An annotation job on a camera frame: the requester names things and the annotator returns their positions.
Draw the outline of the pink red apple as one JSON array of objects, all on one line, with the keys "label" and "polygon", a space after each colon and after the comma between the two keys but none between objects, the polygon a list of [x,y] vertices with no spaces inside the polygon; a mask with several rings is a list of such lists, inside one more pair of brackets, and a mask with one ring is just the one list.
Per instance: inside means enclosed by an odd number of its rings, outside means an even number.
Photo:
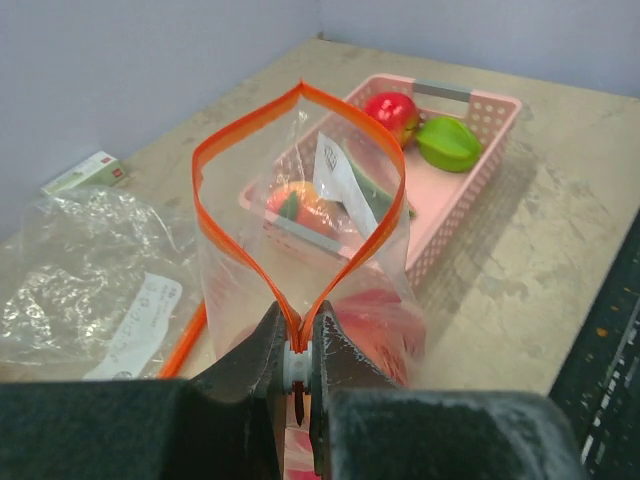
[{"label": "pink red apple", "polygon": [[422,312],[392,291],[373,288],[333,304],[350,340],[396,383],[407,386],[423,359],[426,328]]}]

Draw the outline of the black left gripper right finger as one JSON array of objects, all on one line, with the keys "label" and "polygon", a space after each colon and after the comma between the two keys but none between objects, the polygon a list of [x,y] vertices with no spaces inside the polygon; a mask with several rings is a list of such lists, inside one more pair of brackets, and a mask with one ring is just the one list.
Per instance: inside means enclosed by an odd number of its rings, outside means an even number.
[{"label": "black left gripper right finger", "polygon": [[571,426],[522,391],[400,386],[347,337],[329,302],[313,320],[309,437],[324,479],[585,479]]}]

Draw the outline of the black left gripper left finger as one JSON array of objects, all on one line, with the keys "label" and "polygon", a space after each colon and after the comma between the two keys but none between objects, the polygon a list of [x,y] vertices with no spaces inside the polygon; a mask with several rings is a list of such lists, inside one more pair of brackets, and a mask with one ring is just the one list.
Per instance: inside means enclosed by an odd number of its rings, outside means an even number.
[{"label": "black left gripper left finger", "polygon": [[286,326],[277,305],[192,379],[5,383],[5,479],[279,479]]}]

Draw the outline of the large red apple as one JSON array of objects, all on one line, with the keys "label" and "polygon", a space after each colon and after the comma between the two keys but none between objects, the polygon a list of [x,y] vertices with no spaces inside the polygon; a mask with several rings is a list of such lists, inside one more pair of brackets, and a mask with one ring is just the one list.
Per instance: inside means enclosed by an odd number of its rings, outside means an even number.
[{"label": "large red apple", "polygon": [[382,92],[372,96],[364,112],[392,134],[404,149],[414,138],[420,123],[420,112],[413,99],[400,92]]}]

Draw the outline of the clear zip bag orange zipper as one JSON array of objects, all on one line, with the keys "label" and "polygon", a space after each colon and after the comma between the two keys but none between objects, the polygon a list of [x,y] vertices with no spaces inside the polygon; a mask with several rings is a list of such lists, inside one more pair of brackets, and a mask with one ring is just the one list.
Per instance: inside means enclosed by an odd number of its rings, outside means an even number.
[{"label": "clear zip bag orange zipper", "polygon": [[284,311],[290,347],[305,351],[328,302],[367,360],[410,383],[426,327],[406,274],[406,163],[390,133],[302,82],[203,141],[191,171],[218,353],[269,304]]}]

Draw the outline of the peach with green leaf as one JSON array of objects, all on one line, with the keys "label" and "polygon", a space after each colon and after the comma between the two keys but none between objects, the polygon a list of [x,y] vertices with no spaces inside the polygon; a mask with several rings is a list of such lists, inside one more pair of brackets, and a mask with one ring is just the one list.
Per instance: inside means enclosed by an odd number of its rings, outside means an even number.
[{"label": "peach with green leaf", "polygon": [[313,184],[294,181],[271,192],[266,209],[331,239],[339,235],[337,204],[321,198]]}]

